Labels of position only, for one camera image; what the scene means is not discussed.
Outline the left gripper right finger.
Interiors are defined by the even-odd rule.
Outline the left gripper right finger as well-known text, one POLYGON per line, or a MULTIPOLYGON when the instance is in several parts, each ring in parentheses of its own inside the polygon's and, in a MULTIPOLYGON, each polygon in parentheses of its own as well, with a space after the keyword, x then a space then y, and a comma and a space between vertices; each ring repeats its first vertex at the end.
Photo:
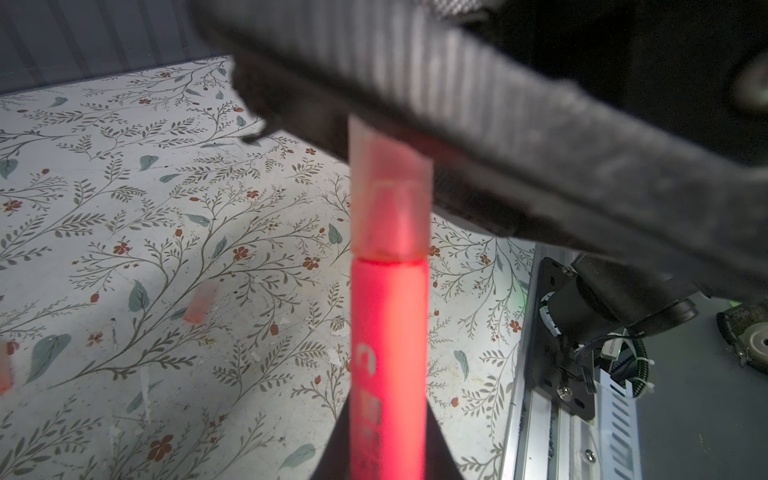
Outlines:
POLYGON ((430 405, 427 405, 427 480, 463 480, 430 405))

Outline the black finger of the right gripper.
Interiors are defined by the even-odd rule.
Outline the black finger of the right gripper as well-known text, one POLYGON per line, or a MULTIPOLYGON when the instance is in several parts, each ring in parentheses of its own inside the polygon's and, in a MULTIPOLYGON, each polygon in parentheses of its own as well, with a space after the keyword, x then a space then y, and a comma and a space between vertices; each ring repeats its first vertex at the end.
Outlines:
POLYGON ((483 228, 767 284, 767 5, 192 1, 246 106, 339 159, 357 117, 434 159, 483 228))

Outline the pink marker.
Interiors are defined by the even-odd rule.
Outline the pink marker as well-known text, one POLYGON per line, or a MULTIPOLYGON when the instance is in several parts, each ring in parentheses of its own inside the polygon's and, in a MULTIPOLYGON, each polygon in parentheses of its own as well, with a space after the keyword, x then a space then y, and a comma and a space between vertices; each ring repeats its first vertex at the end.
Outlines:
POLYGON ((428 297, 424 261, 352 263, 353 479, 425 475, 428 297))

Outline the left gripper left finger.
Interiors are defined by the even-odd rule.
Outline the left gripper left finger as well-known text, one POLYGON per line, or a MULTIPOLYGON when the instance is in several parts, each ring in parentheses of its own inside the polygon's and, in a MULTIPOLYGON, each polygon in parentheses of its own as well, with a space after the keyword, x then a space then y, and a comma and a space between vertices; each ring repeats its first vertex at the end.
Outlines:
POLYGON ((350 479, 350 400, 346 399, 311 480, 350 479))

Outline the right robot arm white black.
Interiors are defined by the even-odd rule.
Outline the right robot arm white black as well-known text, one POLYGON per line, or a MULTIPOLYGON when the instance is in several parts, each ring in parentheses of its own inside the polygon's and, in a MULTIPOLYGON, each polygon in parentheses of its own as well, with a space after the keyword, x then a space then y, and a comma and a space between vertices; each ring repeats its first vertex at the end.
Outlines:
POLYGON ((265 132, 341 161, 348 120, 432 158, 434 203, 580 252, 552 310, 655 335, 767 295, 763 1, 193 1, 265 132))

